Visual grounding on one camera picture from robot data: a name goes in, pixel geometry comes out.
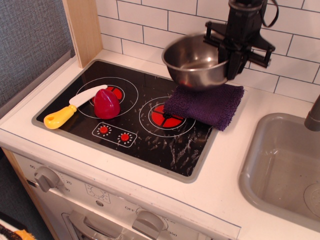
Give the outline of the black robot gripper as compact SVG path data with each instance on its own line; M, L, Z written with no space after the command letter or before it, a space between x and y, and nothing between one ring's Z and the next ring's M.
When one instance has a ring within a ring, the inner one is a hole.
M217 47L218 63L228 61L226 78L234 80L241 74L247 61L267 68L275 46L265 40L261 28L272 27L264 20L266 0L230 0L226 24L208 21L203 41Z

